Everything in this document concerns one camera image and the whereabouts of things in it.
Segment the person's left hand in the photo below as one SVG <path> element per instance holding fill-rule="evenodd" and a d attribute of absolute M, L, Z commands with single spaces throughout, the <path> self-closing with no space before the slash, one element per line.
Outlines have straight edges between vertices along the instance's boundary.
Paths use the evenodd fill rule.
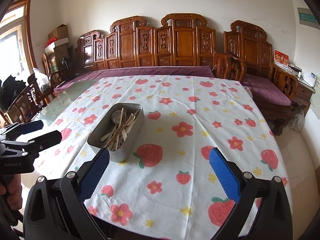
<path fill-rule="evenodd" d="M 15 174 L 12 180 L 7 184 L 7 187 L 0 185 L 1 195 L 7 195 L 7 202 L 12 210 L 20 210 L 22 208 L 22 185 L 21 175 Z"/>

